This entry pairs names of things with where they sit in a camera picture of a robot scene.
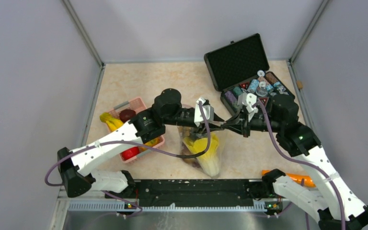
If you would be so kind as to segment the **clear zip top bag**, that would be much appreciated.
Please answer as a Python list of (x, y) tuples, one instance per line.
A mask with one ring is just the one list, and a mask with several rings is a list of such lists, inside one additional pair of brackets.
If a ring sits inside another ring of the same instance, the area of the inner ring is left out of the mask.
[[(219, 129), (200, 133), (184, 126), (178, 126), (177, 129), (180, 137), (180, 155), (187, 156), (183, 161), (211, 178), (218, 178), (221, 173), (227, 131)], [(203, 151), (205, 153), (199, 157), (188, 158)]]

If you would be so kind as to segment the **yellow banana bunch toy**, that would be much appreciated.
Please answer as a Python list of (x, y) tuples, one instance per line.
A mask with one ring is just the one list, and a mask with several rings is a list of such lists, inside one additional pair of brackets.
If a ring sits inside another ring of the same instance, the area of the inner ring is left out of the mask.
[(100, 121), (107, 125), (110, 132), (116, 131), (124, 124), (124, 122), (122, 122), (120, 119), (114, 118), (110, 113), (107, 112), (100, 115)]

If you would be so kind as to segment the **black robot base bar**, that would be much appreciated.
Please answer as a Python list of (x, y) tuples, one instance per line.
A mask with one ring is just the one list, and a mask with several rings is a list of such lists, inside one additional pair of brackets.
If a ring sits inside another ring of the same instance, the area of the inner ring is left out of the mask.
[(268, 198), (262, 181), (249, 179), (140, 180), (126, 198), (142, 207), (247, 207)]

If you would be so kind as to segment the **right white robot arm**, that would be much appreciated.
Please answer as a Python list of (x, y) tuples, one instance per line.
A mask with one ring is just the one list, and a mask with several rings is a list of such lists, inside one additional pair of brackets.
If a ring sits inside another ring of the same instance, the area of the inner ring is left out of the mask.
[(279, 195), (290, 200), (322, 230), (360, 230), (368, 225), (368, 205), (344, 182), (314, 131), (299, 121), (299, 106), (293, 96), (259, 98), (245, 92), (239, 96), (225, 94), (222, 101), (232, 108), (226, 129), (245, 137), (251, 131), (267, 131), (277, 152), (299, 164), (319, 191), (316, 195), (274, 169), (262, 177), (265, 196)]

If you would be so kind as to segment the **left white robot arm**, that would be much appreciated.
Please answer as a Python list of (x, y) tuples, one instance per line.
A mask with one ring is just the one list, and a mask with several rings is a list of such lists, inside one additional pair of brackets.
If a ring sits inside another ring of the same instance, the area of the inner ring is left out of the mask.
[(193, 127), (207, 134), (207, 146), (195, 156), (205, 156), (212, 148), (212, 131), (219, 127), (215, 122), (222, 118), (214, 113), (209, 101), (197, 100), (197, 105), (184, 108), (181, 94), (176, 89), (165, 89), (154, 99), (152, 107), (139, 112), (110, 134), (85, 147), (69, 150), (62, 148), (57, 153), (58, 171), (67, 196), (81, 196), (90, 191), (112, 191), (123, 198), (134, 193), (133, 179), (126, 171), (102, 172), (96, 168), (114, 156), (145, 144), (165, 134), (166, 125)]

